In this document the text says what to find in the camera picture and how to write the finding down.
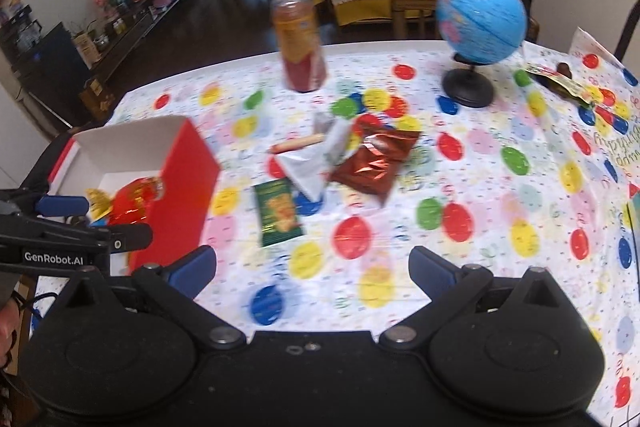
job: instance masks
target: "chair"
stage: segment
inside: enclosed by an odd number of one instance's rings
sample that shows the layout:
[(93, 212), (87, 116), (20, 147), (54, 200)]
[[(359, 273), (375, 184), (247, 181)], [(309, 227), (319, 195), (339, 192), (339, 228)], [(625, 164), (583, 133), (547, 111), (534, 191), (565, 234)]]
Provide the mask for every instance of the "chair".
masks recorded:
[[(406, 27), (406, 12), (418, 11), (418, 28), (420, 38), (426, 38), (424, 29), (425, 17), (433, 18), (438, 0), (391, 0), (391, 15), (394, 24), (394, 38), (396, 40), (405, 40), (408, 37)], [(436, 38), (440, 38), (438, 26), (435, 27)]]

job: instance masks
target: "red candy wrapper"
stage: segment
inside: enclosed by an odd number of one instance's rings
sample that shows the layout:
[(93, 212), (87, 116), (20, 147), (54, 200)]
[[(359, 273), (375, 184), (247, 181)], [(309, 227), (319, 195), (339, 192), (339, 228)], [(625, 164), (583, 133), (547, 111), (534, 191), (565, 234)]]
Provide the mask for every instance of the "red candy wrapper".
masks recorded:
[(144, 222), (148, 206), (162, 198), (162, 180), (158, 177), (139, 178), (116, 192), (110, 225), (130, 225)]
[(362, 124), (364, 139), (353, 155), (335, 169), (331, 181), (364, 194), (373, 194), (384, 204), (396, 174), (418, 141), (417, 131), (397, 131)]

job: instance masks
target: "screw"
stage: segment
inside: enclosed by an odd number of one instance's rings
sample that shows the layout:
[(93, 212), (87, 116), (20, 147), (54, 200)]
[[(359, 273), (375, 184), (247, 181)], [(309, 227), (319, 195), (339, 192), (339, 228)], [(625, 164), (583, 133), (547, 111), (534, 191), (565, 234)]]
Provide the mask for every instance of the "screw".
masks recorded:
[(218, 326), (209, 331), (209, 338), (214, 344), (233, 344), (242, 337), (242, 333), (231, 326)]
[(410, 328), (409, 326), (393, 326), (385, 331), (385, 335), (390, 341), (396, 344), (404, 344), (414, 340), (414, 338), (418, 336), (418, 333), (415, 332), (414, 328)]

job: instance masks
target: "tablecloth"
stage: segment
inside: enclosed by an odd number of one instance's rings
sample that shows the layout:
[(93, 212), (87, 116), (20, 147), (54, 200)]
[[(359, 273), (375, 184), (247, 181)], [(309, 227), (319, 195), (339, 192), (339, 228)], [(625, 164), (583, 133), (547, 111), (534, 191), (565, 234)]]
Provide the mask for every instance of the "tablecloth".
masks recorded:
[[(218, 272), (196, 302), (248, 335), (378, 335), (429, 302), (408, 276), (415, 245), (499, 276), (544, 266), (606, 356), (590, 412), (616, 426), (638, 415), (640, 305), (625, 203), (640, 179), (616, 152), (638, 145), (640, 102), (623, 73), (604, 61), (586, 71), (580, 53), (524, 49), (527, 60), (553, 68), (569, 62), (601, 105), (628, 122), (625, 135), (534, 82), (516, 82), (522, 52), (481, 68), (496, 89), (484, 109), (461, 107), (442, 92), (442, 74), (459, 66), (444, 42), (340, 44), (325, 52), (328, 79), (317, 92), (285, 90), (279, 56), (270, 54), (172, 76), (128, 93), (117, 107), (110, 124), (189, 116), (222, 165), (202, 234), (216, 250)], [(335, 183), (321, 204), (296, 193), (305, 235), (260, 248), (252, 186), (283, 176), (266, 150), (310, 134), (315, 111), (353, 121), (350, 150), (361, 121), (422, 135), (384, 207)], [(61, 286), (44, 280), (38, 292)]]

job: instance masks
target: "globe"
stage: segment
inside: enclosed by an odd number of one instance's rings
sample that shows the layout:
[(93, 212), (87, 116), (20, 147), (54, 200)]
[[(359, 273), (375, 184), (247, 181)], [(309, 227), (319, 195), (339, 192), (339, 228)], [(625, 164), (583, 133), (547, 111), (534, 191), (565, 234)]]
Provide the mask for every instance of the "globe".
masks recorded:
[(438, 0), (436, 20), (451, 47), (478, 64), (507, 58), (527, 32), (521, 0)]

